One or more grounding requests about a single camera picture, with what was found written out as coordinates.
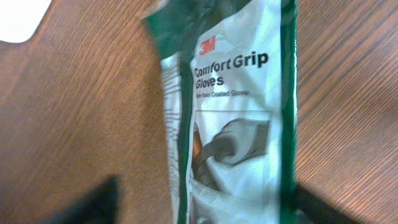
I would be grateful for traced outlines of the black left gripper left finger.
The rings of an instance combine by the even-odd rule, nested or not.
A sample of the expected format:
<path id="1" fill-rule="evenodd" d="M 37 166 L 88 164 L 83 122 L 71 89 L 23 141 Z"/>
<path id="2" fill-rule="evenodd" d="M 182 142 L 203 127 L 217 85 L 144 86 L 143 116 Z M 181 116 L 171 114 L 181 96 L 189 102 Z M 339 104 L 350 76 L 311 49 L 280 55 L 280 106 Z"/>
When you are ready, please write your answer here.
<path id="1" fill-rule="evenodd" d="M 46 224 L 116 224 L 119 207 L 119 178 L 111 175 Z"/>

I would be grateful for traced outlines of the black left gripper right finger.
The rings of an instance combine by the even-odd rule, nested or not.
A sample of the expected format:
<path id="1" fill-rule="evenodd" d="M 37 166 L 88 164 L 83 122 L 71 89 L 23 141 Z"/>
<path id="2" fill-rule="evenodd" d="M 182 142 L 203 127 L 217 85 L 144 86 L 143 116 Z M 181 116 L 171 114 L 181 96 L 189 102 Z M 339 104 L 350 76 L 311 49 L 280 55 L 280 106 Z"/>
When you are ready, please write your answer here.
<path id="1" fill-rule="evenodd" d="M 341 211 L 333 208 L 321 198 L 301 185 L 295 188 L 295 208 L 298 210 L 298 224 L 358 224 Z"/>

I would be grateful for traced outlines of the green white gloves package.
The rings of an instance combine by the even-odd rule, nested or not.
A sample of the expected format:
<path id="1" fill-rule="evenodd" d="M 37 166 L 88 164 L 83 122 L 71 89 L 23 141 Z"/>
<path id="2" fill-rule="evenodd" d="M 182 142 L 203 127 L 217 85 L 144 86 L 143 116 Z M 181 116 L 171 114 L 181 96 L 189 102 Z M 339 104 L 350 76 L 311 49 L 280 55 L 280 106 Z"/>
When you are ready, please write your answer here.
<path id="1" fill-rule="evenodd" d="M 174 223 L 296 223 L 297 2 L 156 1 L 144 19 Z"/>

